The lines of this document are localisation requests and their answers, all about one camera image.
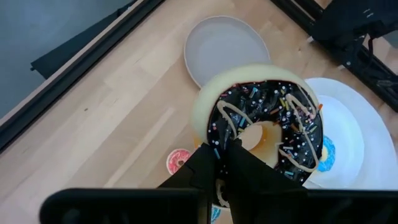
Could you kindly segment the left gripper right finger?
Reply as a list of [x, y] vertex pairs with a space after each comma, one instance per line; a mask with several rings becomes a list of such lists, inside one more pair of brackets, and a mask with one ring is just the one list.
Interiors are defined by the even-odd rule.
[[230, 142], [224, 158], [228, 190], [306, 190], [252, 155], [242, 147], [241, 140]]

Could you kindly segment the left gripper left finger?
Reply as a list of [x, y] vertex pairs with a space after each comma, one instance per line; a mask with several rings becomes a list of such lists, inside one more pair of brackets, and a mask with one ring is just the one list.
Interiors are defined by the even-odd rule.
[[215, 153], [209, 145], [203, 143], [159, 188], [212, 189], [215, 183], [215, 165]]

